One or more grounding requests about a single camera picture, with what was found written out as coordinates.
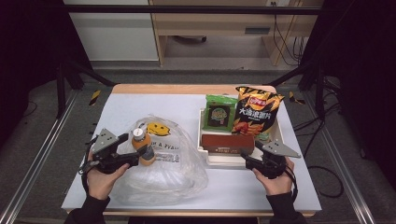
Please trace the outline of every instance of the green snack box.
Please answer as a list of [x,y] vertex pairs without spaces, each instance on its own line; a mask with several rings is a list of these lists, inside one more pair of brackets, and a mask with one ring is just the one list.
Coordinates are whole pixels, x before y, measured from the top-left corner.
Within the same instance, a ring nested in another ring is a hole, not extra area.
[[207,95],[203,130],[230,132],[233,129],[238,99],[224,95]]

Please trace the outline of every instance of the white tabletop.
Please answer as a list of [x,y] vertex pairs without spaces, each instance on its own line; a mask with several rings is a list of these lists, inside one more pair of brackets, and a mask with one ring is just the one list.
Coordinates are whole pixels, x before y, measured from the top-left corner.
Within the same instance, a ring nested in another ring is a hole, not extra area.
[[[197,141],[199,111],[206,104],[204,94],[139,94],[112,93],[108,97],[94,135],[106,128],[115,135],[130,130],[139,119],[149,114],[178,123]],[[277,112],[284,144],[302,154],[282,102]],[[320,211],[320,203],[303,158],[291,158],[299,189],[296,210],[307,216]],[[269,216],[271,206],[262,184],[250,170],[206,169],[208,186],[198,195],[175,205],[144,206],[110,201],[105,214],[124,216]],[[76,174],[62,208],[71,211],[81,207],[85,191]]]

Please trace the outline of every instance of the clear plastic bag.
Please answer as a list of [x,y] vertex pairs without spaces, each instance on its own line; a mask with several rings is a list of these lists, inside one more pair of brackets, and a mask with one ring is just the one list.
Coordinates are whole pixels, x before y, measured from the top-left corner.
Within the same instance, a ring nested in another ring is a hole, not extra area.
[[119,154],[135,151],[131,139],[138,127],[148,130],[156,160],[149,166],[131,167],[116,182],[112,198],[128,204],[175,204],[206,188],[208,178],[197,148],[188,133],[171,120],[155,116],[138,120],[128,130],[129,140],[119,146]]

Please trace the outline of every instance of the bottle cap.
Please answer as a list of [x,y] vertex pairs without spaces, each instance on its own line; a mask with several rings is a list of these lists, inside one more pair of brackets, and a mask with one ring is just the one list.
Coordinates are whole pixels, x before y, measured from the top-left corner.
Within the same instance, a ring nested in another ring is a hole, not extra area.
[[134,140],[136,141],[140,141],[143,138],[145,138],[145,132],[143,131],[143,129],[139,129],[139,128],[135,129],[133,131],[133,135],[134,135]]

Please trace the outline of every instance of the lay's chip bag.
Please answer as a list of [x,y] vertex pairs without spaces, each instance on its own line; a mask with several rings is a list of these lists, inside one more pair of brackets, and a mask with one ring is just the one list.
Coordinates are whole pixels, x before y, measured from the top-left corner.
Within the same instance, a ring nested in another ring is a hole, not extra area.
[[268,141],[272,125],[283,95],[240,86],[233,120],[233,134],[254,135],[262,141]]

